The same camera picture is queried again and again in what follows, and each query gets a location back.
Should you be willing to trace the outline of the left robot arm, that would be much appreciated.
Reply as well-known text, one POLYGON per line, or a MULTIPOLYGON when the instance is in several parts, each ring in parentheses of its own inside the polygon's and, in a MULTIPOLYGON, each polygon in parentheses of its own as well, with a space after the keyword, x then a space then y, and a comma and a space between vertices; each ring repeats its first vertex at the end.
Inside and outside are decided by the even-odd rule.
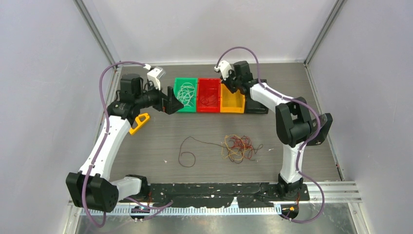
POLYGON ((116 204, 132 196, 143 202, 149 197, 147 178, 141 175, 126 175, 123 179, 110 181, 114 159, 141 110, 152 107, 168 115, 183 108, 175 97, 173 87, 163 93, 160 83, 148 79, 144 82, 138 74, 124 75, 116 99, 107 107, 108 117, 90 156, 77 173, 69 173, 66 185, 77 207, 112 212, 116 204))

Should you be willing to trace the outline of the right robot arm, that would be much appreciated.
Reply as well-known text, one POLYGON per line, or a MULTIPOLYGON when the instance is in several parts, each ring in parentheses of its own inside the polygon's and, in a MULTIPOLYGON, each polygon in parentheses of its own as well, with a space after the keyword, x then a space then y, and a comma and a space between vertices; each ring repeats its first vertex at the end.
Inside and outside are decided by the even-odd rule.
POLYGON ((231 65, 223 60, 214 70, 222 84, 232 93, 241 94, 259 102, 275 113, 276 133, 283 144, 282 169, 278 174, 277 193, 291 200, 303 186, 302 155, 314 133, 319 119, 312 120, 311 107, 303 98, 292 98, 271 88, 267 82, 253 78, 248 62, 231 65))

